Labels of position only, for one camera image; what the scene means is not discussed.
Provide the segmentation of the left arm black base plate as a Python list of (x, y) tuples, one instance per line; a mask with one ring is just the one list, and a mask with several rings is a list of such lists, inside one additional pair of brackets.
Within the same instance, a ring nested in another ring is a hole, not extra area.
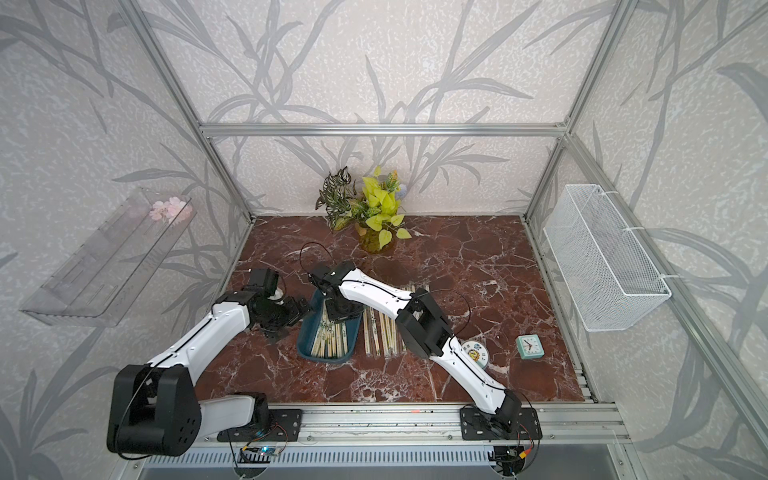
[(303, 411), (301, 409), (270, 409), (268, 414), (258, 414), (255, 420), (241, 427), (218, 433), (218, 442), (297, 442)]

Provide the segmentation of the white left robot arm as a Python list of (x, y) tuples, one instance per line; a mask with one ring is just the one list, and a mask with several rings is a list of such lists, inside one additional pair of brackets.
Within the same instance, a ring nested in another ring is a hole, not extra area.
[(311, 314), (305, 297), (279, 287), (279, 274), (257, 269), (248, 283), (214, 301), (209, 312), (163, 353), (144, 364), (125, 366), (114, 379), (107, 449), (126, 460), (180, 456), (199, 439), (242, 430), (260, 439), (274, 428), (265, 395), (235, 393), (201, 400), (197, 381), (224, 347), (242, 332), (257, 329), (271, 342)]

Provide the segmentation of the teal plastic storage box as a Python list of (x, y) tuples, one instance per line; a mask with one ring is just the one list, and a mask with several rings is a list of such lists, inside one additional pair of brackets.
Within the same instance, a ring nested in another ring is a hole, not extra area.
[(320, 291), (314, 292), (309, 305), (312, 312), (301, 322), (297, 338), (298, 355), (319, 363), (347, 362), (354, 353), (362, 316), (342, 322), (331, 321)]

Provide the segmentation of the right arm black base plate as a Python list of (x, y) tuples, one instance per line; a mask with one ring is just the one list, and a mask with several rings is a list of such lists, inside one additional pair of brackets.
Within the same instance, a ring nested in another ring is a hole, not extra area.
[(543, 437), (538, 411), (523, 407), (513, 420), (487, 414), (472, 405), (459, 410), (461, 436), (467, 441), (538, 441)]

